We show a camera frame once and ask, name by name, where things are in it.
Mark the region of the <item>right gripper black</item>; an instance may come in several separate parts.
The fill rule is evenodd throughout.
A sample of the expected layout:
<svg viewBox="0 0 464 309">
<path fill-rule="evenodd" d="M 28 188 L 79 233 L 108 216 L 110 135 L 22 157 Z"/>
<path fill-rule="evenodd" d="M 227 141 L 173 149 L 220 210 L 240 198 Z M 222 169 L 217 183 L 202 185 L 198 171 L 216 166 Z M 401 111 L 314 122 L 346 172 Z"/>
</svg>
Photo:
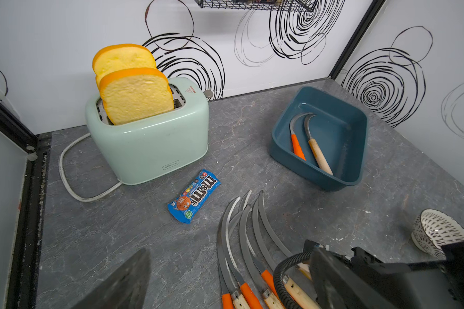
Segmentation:
<svg viewBox="0 0 464 309">
<path fill-rule="evenodd" d="M 347 258 L 327 251 L 321 244 L 309 239 L 304 242 L 304 253 L 321 253 L 331 266 L 310 258 L 310 272 L 316 279 L 334 278 L 328 270 L 344 270 L 341 282 L 348 287 L 367 285 L 379 294 L 432 294 L 445 290 L 445 275 L 434 263 L 384 263 L 360 247 L 353 248 L 354 256 Z"/>
</svg>

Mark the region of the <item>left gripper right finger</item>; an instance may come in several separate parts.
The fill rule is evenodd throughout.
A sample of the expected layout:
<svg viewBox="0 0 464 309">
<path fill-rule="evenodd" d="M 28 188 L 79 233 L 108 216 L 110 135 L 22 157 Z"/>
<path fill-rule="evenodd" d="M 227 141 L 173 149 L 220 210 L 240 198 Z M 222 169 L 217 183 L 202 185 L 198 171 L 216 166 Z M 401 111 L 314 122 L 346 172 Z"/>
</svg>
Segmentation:
<svg viewBox="0 0 464 309">
<path fill-rule="evenodd" d="M 326 250 L 312 250 L 310 269 L 322 308 L 371 308 L 367 284 Z"/>
</svg>

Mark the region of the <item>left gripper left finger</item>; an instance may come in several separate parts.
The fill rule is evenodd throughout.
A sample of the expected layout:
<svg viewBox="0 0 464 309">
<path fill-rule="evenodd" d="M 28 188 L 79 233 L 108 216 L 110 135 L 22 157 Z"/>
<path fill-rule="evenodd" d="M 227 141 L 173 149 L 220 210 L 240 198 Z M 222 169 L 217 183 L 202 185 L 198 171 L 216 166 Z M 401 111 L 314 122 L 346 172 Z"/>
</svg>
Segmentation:
<svg viewBox="0 0 464 309">
<path fill-rule="evenodd" d="M 74 308 L 142 308 L 150 278 L 150 252 L 142 248 Z"/>
</svg>

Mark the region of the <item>wooden handled sickle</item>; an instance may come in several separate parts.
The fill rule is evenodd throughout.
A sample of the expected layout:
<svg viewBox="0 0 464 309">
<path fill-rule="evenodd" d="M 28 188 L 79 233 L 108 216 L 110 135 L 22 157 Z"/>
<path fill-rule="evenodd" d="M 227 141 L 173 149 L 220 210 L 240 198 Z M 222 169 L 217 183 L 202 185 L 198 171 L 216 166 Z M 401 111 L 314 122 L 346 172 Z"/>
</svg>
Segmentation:
<svg viewBox="0 0 464 309">
<path fill-rule="evenodd" d="M 320 146 L 318 145 L 318 142 L 314 139 L 310 132 L 309 128 L 309 123 L 312 118 L 314 118 L 316 115 L 314 113 L 309 113 L 306 115 L 304 119 L 304 129 L 305 133 L 308 137 L 308 143 L 310 145 L 311 151 L 314 155 L 314 158 L 318 164 L 318 167 L 322 170 L 328 173 L 329 175 L 333 175 L 332 169 L 330 168 Z"/>
</svg>

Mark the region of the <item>orange handled sickle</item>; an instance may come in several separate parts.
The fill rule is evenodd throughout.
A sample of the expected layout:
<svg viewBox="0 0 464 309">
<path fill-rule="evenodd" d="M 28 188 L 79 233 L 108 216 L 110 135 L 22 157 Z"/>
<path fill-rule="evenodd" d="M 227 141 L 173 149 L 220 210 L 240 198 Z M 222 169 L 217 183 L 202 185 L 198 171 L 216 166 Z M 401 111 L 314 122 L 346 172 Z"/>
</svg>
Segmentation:
<svg viewBox="0 0 464 309">
<path fill-rule="evenodd" d="M 295 130 L 294 130 L 294 126 L 296 124 L 296 121 L 301 118 L 301 117 L 305 117 L 307 115 L 310 115 L 311 113 L 301 113 L 301 114 L 298 114 L 296 116 L 294 116 L 290 123 L 289 123 L 289 131 L 290 131 L 290 134 L 291 134 L 291 142 L 292 142 L 292 146 L 293 146 L 293 152 L 296 154 L 297 157 L 305 160 L 305 156 L 304 156 L 304 153 L 303 153 L 303 150 L 299 144 L 299 140 L 297 139 L 297 136 L 296 136 L 296 133 L 295 133 Z"/>
</svg>

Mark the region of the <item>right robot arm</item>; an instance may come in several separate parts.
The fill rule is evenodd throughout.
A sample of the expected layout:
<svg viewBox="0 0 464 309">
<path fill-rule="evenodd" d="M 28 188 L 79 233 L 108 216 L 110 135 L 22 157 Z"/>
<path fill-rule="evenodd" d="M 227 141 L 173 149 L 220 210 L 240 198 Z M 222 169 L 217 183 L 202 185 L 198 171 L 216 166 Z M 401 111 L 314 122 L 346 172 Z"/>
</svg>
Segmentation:
<svg viewBox="0 0 464 309">
<path fill-rule="evenodd" d="M 419 263 L 384 263 L 361 247 L 347 258 L 311 240 L 303 251 L 322 308 L 464 308 L 464 242 Z"/>
</svg>

